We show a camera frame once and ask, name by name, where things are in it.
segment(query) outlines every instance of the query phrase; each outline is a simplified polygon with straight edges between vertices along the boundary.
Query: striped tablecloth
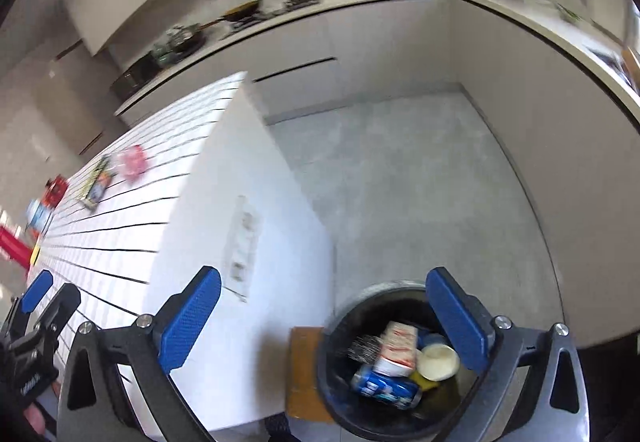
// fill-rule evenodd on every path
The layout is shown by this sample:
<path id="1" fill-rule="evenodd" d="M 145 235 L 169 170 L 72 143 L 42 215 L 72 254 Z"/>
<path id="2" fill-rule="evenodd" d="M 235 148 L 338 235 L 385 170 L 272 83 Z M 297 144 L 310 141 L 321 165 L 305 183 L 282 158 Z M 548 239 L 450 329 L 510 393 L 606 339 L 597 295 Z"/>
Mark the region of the striped tablecloth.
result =
<path id="1" fill-rule="evenodd" d="M 48 269 L 54 278 L 36 315 L 63 283 L 80 290 L 82 303 L 60 334 L 63 362 L 83 321 L 100 328 L 127 326 L 145 312 L 143 298 L 164 229 L 196 157 L 243 79 L 244 73 L 229 76 L 168 106 L 70 178 L 29 275 L 30 283 Z M 94 212 L 82 206 L 78 194 L 100 157 L 132 145 L 145 149 L 146 173 L 133 184 L 116 175 Z"/>

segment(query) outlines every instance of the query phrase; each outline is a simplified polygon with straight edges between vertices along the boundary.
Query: metal screw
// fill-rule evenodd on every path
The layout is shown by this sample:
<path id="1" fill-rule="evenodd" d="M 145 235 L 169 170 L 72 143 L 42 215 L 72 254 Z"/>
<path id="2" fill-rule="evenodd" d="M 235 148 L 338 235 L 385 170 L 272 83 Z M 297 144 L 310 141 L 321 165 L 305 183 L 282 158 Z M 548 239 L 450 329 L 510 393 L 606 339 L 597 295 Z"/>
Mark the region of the metal screw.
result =
<path id="1" fill-rule="evenodd" d="M 558 334 L 559 336 L 569 335 L 569 327 L 564 323 L 556 323 L 554 325 L 554 330 L 556 331 L 556 334 Z"/>
<path id="2" fill-rule="evenodd" d="M 94 327 L 94 324 L 91 323 L 91 321 L 85 321 L 84 323 L 81 324 L 80 328 L 78 329 L 78 332 L 80 332 L 81 334 L 88 334 L 89 332 L 91 332 L 91 329 Z"/>
<path id="3" fill-rule="evenodd" d="M 147 328 L 153 323 L 154 317 L 151 314 L 142 314 L 136 319 L 136 326 L 140 328 Z"/>
<path id="4" fill-rule="evenodd" d="M 494 321 L 495 326 L 501 330 L 508 330 L 513 326 L 513 323 L 507 316 L 496 316 Z"/>

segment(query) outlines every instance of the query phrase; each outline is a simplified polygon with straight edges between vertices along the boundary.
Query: frying pan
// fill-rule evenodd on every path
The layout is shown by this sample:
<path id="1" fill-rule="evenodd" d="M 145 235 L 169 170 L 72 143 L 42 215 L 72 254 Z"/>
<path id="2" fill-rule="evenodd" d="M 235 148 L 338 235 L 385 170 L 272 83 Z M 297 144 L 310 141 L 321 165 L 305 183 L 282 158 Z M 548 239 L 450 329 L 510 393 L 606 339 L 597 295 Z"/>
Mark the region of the frying pan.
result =
<path id="1" fill-rule="evenodd" d="M 200 30 L 206 29 L 220 22 L 239 22 L 243 18 L 247 18 L 248 16 L 257 13 L 261 5 L 262 0 L 252 0 L 251 2 L 246 2 L 241 6 L 228 10 L 226 13 L 220 16 L 220 18 L 215 19 L 213 22 L 201 25 Z"/>

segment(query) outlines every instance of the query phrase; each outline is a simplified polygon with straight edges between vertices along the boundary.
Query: blue rubber tip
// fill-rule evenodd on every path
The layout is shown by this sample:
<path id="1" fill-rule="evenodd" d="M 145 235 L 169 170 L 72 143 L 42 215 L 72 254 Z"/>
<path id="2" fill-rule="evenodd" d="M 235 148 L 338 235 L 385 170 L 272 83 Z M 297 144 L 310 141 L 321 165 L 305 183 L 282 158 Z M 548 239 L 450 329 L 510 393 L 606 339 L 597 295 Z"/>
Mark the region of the blue rubber tip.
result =
<path id="1" fill-rule="evenodd" d="M 164 330 L 158 362 L 165 374 L 180 368 L 220 298 L 220 273 L 211 268 Z"/>
<path id="2" fill-rule="evenodd" d="M 29 288 L 22 295 L 22 312 L 30 314 L 34 310 L 40 300 L 47 294 L 47 291 L 53 285 L 53 276 L 49 271 L 42 271 L 36 279 L 30 284 Z"/>
<path id="3" fill-rule="evenodd" d="M 437 269 L 426 280 L 427 300 L 444 328 L 460 361 L 481 374 L 489 363 L 489 341 L 461 296 Z"/>

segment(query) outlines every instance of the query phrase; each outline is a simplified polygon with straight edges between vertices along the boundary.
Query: blue gripper pad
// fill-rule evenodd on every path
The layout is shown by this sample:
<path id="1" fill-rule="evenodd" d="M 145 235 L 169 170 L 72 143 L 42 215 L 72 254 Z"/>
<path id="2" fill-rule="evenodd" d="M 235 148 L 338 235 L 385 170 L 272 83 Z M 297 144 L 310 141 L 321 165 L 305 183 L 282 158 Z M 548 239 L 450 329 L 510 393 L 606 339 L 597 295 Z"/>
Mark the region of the blue gripper pad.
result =
<path id="1" fill-rule="evenodd" d="M 462 290 L 444 267 L 429 271 L 425 285 L 427 301 L 460 361 L 481 374 L 495 340 L 491 315 L 477 298 Z"/>
<path id="2" fill-rule="evenodd" d="M 173 295 L 162 306 L 157 319 L 163 309 L 176 306 L 159 340 L 158 361 L 165 374 L 180 368 L 187 360 L 220 298 L 221 289 L 220 273 L 213 267 L 203 267 L 181 294 Z"/>
<path id="3" fill-rule="evenodd" d="M 36 279 L 30 284 L 29 288 L 22 295 L 22 312 L 30 314 L 36 310 L 36 306 L 40 300 L 47 294 L 47 291 L 53 285 L 53 276 L 49 271 L 42 271 Z"/>

